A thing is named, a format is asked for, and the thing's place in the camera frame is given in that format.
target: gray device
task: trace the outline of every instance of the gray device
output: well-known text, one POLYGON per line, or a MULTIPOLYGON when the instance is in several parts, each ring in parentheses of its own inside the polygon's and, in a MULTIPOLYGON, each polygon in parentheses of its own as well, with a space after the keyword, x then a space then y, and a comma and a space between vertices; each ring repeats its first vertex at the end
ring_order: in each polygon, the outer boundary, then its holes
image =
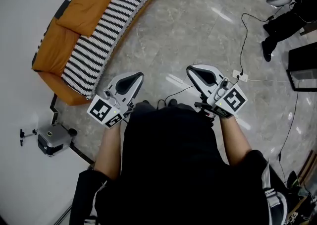
POLYGON ((187 75, 202 94, 195 107, 229 118, 236 115, 248 101, 237 83, 233 84, 216 67, 196 64, 187 67, 187 75))
POLYGON ((133 110, 133 100, 137 96, 144 79, 141 72, 123 73, 114 77, 103 90, 102 98, 96 95, 87 113, 106 128, 111 128, 133 110))
POLYGON ((38 146, 48 156, 54 156, 68 148, 72 137, 60 124, 49 125, 38 130, 38 146))

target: black shoe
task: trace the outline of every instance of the black shoe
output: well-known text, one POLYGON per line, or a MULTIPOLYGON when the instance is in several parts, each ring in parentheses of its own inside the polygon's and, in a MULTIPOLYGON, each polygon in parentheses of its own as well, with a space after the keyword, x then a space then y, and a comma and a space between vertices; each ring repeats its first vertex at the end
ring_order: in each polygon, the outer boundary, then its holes
POLYGON ((169 106, 169 107, 176 107, 177 106, 177 100, 176 99, 171 99, 170 101, 169 101, 169 103, 168 103, 168 105, 167 106, 169 106))
POLYGON ((275 33, 274 30, 270 29, 270 27, 269 27, 268 24, 264 24, 264 25, 263 25, 263 28, 264 28, 264 30, 265 30, 270 36, 275 33))
POLYGON ((269 52, 267 50, 267 48, 264 45, 264 42, 262 42, 261 45, 262 45, 264 59, 266 60, 266 62, 270 62, 271 61, 271 53, 272 52, 269 52))

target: person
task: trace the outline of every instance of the person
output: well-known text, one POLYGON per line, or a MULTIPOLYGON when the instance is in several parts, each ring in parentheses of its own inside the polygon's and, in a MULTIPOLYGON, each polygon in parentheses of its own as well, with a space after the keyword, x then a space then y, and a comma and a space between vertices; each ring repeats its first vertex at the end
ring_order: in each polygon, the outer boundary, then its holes
POLYGON ((70 224, 268 224, 266 160, 234 116, 220 118, 226 164, 210 120, 172 99, 137 103, 124 132, 106 129, 93 170, 80 173, 70 224))
POLYGON ((271 54, 278 42, 281 42, 303 28, 309 22, 317 21, 314 5, 317 0, 300 0, 287 13, 284 13, 263 25, 269 36, 262 42, 264 59, 271 61, 271 54))

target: forearm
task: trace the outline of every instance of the forearm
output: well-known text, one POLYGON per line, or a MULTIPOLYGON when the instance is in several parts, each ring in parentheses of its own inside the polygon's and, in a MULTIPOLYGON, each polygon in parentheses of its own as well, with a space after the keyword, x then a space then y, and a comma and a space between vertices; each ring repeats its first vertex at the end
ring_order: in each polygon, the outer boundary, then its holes
POLYGON ((252 150, 251 146, 234 116, 231 118, 220 118, 220 124, 229 164, 237 165, 252 150))
POLYGON ((121 169, 120 126, 105 130, 94 168, 112 180, 119 177, 121 169))

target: cable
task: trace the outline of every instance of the cable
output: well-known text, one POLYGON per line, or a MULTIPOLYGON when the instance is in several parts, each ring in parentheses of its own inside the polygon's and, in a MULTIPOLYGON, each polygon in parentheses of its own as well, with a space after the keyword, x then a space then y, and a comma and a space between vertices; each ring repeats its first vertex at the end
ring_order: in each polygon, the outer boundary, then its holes
POLYGON ((305 21, 302 17, 299 16, 298 13, 293 13, 293 14, 297 15, 299 18, 301 18, 302 21, 304 21, 306 23, 316 23, 317 22, 317 20, 316 21, 305 21))
POLYGON ((261 81, 261 82, 289 82, 289 80, 250 80, 248 81, 261 81))
POLYGON ((292 5, 292 6, 294 6, 294 4, 295 4, 295 3, 296 3, 296 2, 289 3, 288 8, 289 8, 290 10, 292 10, 292 9, 293 9, 293 7, 291 8, 291 5, 292 5))
POLYGON ((276 16, 276 14, 284 7, 285 5, 283 5, 283 6, 281 6, 276 12, 275 12, 275 14, 274 15, 272 15, 273 17, 275 17, 276 16))
POLYGON ((281 161, 278 161, 278 162, 279 162, 279 165, 281 166, 281 169, 282 169, 282 172, 283 172, 283 176, 284 176, 284 183, 285 183, 286 182, 286 177, 285 177, 285 174, 284 174, 284 170, 283 170, 281 161))
POLYGON ((304 177, 303 177, 303 176, 300 176, 300 177, 303 179, 303 185, 304 185, 305 190, 309 193, 309 195, 311 196, 311 198, 314 199, 312 193, 306 188, 304 177))
POLYGON ((192 88, 193 86, 190 86, 190 87, 188 87, 188 88, 183 89, 182 91, 179 91, 179 92, 177 92, 177 93, 175 93, 175 94, 172 94, 172 95, 166 97, 165 100, 159 99, 159 101, 158 101, 158 106, 157 106, 157 111, 159 110, 159 102, 160 102, 160 101, 164 101, 164 105, 166 106, 166 100, 167 100, 167 98, 169 98, 169 97, 171 97, 171 96, 175 96, 175 95, 177 95, 177 94, 179 94, 179 93, 182 93, 182 92, 185 91, 186 89, 192 88))
POLYGON ((285 141, 284 141, 284 144, 283 144, 283 146, 282 146, 282 148, 281 148, 281 150, 279 151, 279 154, 278 154, 278 161, 279 161, 279 162, 281 161, 282 150, 283 150, 283 148, 284 148, 284 146, 285 146, 285 144, 286 144, 288 135, 289 135, 289 133, 290 133, 290 131, 291 131, 291 129, 292 129, 292 125, 293 125, 293 122, 294 122, 295 113, 296 113, 296 106, 297 106, 297 101, 298 101, 298 94, 299 94, 299 91, 297 91, 297 97, 296 97, 296 102, 295 102, 295 109, 294 109, 294 114, 293 114, 293 119, 292 119, 292 122, 291 122, 291 126, 289 127, 289 130, 288 130, 286 139, 285 139, 285 141))
POLYGON ((246 31, 247 31, 246 37, 244 38, 244 42, 243 42, 243 45, 242 45, 242 48, 241 48, 241 52, 240 52, 240 66, 241 66, 241 73, 240 73, 240 75, 241 75, 241 76, 243 75, 242 52, 243 52, 244 45, 245 45, 245 43, 246 43, 246 39, 247 39, 247 37, 248 37, 248 28, 247 28, 247 26, 246 26, 246 24, 245 24, 245 22, 244 22, 244 20, 243 20, 243 15, 251 16, 251 17, 255 18, 256 20, 258 20, 258 21, 260 21, 260 22, 267 22, 267 21, 273 20, 274 17, 276 16, 276 14, 277 14, 283 7, 284 7, 284 6, 281 6, 281 7, 275 12, 274 15, 271 15, 271 16, 270 16, 267 20, 265 20, 265 21, 264 21, 264 20, 260 20, 259 18, 255 17, 255 16, 253 16, 253 15, 251 15, 251 14, 248 14, 248 13, 243 13, 243 14, 241 15, 242 23, 243 23, 243 25, 244 25, 244 27, 246 28, 246 31))

